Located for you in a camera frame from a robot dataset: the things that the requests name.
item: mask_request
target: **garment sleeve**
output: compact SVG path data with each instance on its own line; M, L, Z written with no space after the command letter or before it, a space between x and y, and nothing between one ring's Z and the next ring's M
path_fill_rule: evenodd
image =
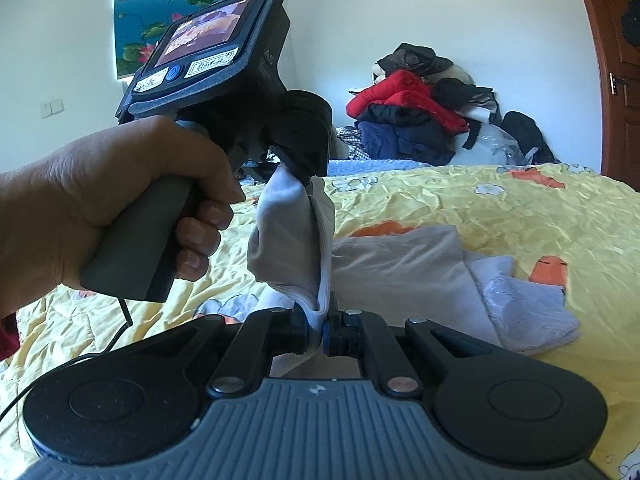
M0 320L0 360L7 359L20 348L20 335L15 314Z

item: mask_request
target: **yellow bedsheet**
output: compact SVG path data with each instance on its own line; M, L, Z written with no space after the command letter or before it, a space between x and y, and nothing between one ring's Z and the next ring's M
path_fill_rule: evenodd
M326 191L336 205L336 237L386 220L454 224L467 249L515 256L516 276L523 279L540 257L562 258L568 264L567 304L582 323L582 336L540 358L603 392L609 422L593 460L619 479L619 466L640 456L640 195L581 170L540 168L564 189L517 180L495 166L465 166L328 178ZM118 346L186 322L208 298L260 293L263 285L254 282L245 261L260 190L246 188L248 199L236 206L204 279L176 282L165 305L131 303L135 327ZM122 323L114 300L78 298L62 286L23 309L22 348L1 377L0 406L43 371L104 348ZM0 428L0 478L12 480L35 459L14 410Z

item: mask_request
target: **silver bolt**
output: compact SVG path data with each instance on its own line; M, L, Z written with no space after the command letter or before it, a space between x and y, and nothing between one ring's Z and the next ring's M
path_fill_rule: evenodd
M386 385L396 394L410 394L418 388L418 383L415 379L402 376L389 379Z
M218 377L211 386L219 394L234 394L242 390L244 381L239 377Z

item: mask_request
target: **wire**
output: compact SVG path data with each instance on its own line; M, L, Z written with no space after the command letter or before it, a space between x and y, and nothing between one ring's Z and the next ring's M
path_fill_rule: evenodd
M118 298L118 303L120 304L120 309L122 311L122 315L124 316L125 323L124 323L123 326L121 326L118 329L118 331L116 332L116 335L113 336L113 338L111 339L111 341L109 342L107 347L104 350L102 350L101 352L90 352L89 354L83 354L83 355L79 355L78 357L74 357L73 359L71 359L71 361L67 361L66 363L63 363L60 366L57 366L57 367L53 368L53 370L49 370L48 372L43 373L36 380L32 381L23 391L21 391L15 397L14 400L12 400L9 403L9 405L4 410L2 410L2 413L0 413L0 422L2 422L2 420L5 418L7 413L9 413L12 410L12 408L16 404L18 404L18 402L20 402L20 400L26 394L28 394L31 390L33 390L33 388L35 386L40 384L42 381L44 381L49 376L53 375L56 372L59 372L60 370L64 370L65 368L69 368L70 366L75 365L75 364L77 364L79 362L86 361L87 359L92 359L94 357L103 356L103 355L107 354L108 352L110 352L111 349L113 349L113 347L118 342L118 339L120 339L122 334L125 333L125 330L127 328L129 328L130 326L133 326L133 320L131 319L131 314L129 312L129 309L127 308L127 303L122 298Z

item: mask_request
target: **hand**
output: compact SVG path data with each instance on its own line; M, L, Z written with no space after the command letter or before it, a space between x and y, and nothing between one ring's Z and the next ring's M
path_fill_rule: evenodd
M80 268L104 229L156 178L196 178L207 197L176 227L178 276L195 281L209 266L244 194L228 159L210 140L164 117L78 139L51 156L0 174L0 316L59 283L79 288Z

